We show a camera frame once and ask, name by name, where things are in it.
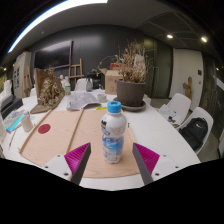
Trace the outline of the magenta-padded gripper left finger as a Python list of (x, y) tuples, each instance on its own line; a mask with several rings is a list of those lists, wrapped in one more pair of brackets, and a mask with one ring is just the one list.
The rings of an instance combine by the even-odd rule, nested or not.
[(91, 144), (86, 143), (65, 155), (55, 155), (43, 166), (43, 169), (79, 185), (90, 154)]

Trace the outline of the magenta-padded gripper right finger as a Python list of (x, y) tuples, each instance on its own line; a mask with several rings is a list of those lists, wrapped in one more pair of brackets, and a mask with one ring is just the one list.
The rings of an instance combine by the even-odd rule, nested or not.
[(132, 153), (145, 185), (181, 169), (181, 166), (167, 154), (159, 155), (137, 143), (133, 144)]

